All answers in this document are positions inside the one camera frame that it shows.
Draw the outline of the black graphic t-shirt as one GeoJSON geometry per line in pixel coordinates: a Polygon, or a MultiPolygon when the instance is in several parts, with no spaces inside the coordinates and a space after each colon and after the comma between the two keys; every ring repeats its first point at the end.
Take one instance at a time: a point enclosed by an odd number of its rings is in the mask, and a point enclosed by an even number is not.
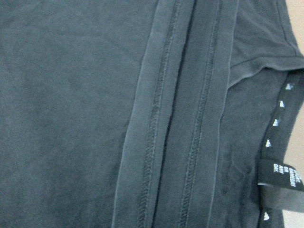
{"type": "Polygon", "coordinates": [[[282,228],[304,57],[284,0],[3,0],[3,228],[282,228]]]}

